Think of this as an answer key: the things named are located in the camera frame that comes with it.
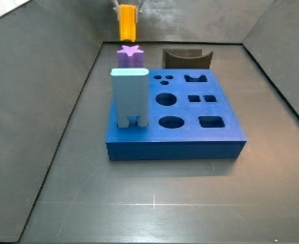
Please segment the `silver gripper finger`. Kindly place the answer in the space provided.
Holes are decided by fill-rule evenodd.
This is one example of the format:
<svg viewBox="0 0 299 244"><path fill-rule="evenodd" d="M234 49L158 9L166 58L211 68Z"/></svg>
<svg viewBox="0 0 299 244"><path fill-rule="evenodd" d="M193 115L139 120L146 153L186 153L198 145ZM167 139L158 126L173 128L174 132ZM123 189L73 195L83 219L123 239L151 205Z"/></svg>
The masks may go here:
<svg viewBox="0 0 299 244"><path fill-rule="evenodd" d="M121 4L118 2L118 0L111 0L111 3L113 3L113 10L115 13L119 12L119 7L121 7Z"/></svg>
<svg viewBox="0 0 299 244"><path fill-rule="evenodd" d="M137 0L137 12L142 13L142 5L145 0Z"/></svg>

